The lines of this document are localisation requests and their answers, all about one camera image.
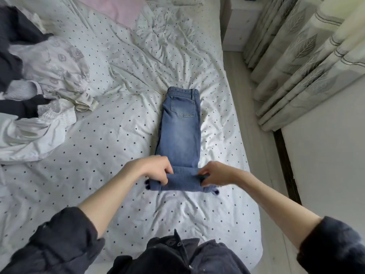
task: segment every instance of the jeans waistband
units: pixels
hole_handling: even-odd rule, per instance
[[[195,97],[199,98],[199,91],[197,89],[182,89],[178,87],[169,87],[167,94],[170,96],[182,96],[194,100]]]

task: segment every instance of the jeans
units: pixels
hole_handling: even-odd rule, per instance
[[[169,182],[161,186],[149,179],[150,190],[201,191],[219,194],[215,186],[201,187],[206,176],[197,175],[200,159],[200,98],[197,89],[170,87],[162,104],[162,118],[158,129],[156,155],[167,156],[174,174],[167,174]]]

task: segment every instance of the black clothing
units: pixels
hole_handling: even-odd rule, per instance
[[[137,259],[119,256],[108,274],[219,273],[249,274],[224,244],[173,236],[153,238]],[[1,274],[82,274],[104,246],[87,216],[77,207],[63,209],[39,226]],[[310,274],[365,273],[365,247],[348,225],[325,217],[300,246],[298,262]]]
[[[9,53],[10,44],[36,44],[50,35],[44,35],[16,7],[0,6],[0,92],[6,92],[12,80],[22,78],[22,61]]]
[[[0,112],[17,115],[19,119],[34,118],[38,117],[38,105],[46,105],[50,101],[41,94],[24,101],[0,100]]]

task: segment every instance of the curtain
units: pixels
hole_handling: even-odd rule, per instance
[[[364,12],[365,0],[267,2],[243,54],[258,83],[254,99],[264,102],[264,130],[284,127],[365,74]]]

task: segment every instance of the jeans back pocket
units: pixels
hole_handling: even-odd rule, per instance
[[[184,97],[171,96],[171,111],[181,117],[194,117],[195,101]]]

